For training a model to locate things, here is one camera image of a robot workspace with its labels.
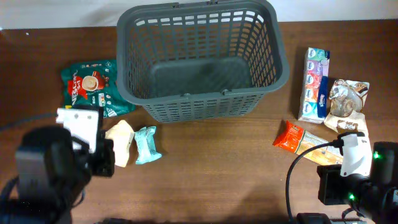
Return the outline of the brown white pastry bag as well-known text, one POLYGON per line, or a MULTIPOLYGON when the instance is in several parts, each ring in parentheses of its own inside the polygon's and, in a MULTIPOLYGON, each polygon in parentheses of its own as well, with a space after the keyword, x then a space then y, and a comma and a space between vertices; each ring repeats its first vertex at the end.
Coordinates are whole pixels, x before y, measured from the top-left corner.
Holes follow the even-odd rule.
POLYGON ((329 95, 330 112, 323 122, 326 127, 338 134, 362 132, 368 137, 369 131, 363 113, 368 91, 368 82, 336 80, 329 95))

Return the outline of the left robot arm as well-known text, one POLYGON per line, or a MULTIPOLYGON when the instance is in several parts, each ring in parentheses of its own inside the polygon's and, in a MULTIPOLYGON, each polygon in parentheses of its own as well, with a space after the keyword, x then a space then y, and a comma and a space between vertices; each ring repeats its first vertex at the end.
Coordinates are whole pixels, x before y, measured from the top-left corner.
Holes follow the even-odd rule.
POLYGON ((93 176, 114 174, 114 143, 106 139, 104 109, 57 110, 56 125, 26 133, 16 150, 17 177, 1 191, 1 223, 71 223, 93 176))

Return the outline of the green Nescafe coffee bag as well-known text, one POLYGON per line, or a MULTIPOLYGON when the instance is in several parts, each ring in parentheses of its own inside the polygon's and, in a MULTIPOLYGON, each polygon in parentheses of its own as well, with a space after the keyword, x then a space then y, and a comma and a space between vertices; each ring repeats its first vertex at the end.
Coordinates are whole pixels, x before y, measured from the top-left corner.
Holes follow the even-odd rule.
POLYGON ((118 92, 115 60, 95 60, 70 65, 61 71, 63 107, 96 106, 104 117, 128 114, 136 107, 118 92))

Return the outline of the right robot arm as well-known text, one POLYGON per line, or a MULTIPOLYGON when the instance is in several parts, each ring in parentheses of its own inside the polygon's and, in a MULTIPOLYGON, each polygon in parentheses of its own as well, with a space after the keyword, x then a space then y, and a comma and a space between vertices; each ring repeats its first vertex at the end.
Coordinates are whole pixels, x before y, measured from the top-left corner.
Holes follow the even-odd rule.
POLYGON ((369 176, 340 175, 340 165, 318 166, 318 199, 324 205, 347 204, 375 223, 397 223, 397 143, 375 142, 369 176))

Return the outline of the orange spaghetti packet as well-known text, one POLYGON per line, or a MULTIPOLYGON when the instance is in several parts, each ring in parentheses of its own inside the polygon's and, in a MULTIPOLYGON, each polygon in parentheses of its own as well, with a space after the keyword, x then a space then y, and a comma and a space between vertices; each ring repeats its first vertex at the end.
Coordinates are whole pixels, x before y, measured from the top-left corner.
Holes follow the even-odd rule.
MULTIPOLYGON (((276 137, 273 145, 299 155, 312 147, 326 143, 328 143, 327 140, 315 136, 300 126, 286 121, 285 129, 276 137)), ((342 164, 343 162, 343 156, 340 154, 340 150, 332 146, 316 149, 306 154, 304 158, 323 166, 342 164)))

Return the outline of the Kleenex tissue multipack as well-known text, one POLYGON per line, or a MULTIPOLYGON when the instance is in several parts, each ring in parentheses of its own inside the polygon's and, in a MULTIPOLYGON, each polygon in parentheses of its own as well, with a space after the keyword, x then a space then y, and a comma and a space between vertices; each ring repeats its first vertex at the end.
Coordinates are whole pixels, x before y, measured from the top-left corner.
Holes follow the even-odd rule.
POLYGON ((309 47, 305 54, 299 121, 321 124, 326 118, 330 52, 309 47))

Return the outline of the dark grey plastic basket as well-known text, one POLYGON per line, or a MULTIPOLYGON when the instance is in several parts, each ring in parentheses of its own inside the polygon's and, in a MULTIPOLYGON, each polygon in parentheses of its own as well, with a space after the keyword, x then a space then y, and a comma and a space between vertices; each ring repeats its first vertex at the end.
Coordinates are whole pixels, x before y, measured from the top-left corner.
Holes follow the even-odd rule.
POLYGON ((118 92, 161 123, 243 116, 289 79, 267 1, 136 6, 116 31, 118 92))

